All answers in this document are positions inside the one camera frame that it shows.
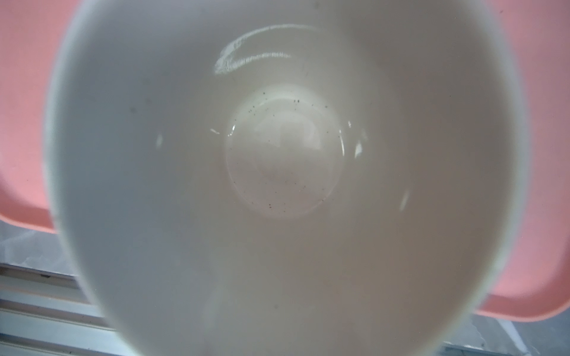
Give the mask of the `purple handled white mug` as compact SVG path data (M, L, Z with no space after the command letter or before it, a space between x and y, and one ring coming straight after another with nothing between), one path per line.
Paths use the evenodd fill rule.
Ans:
M83 1L47 98L56 232L141 355L428 355L520 224L485 1Z

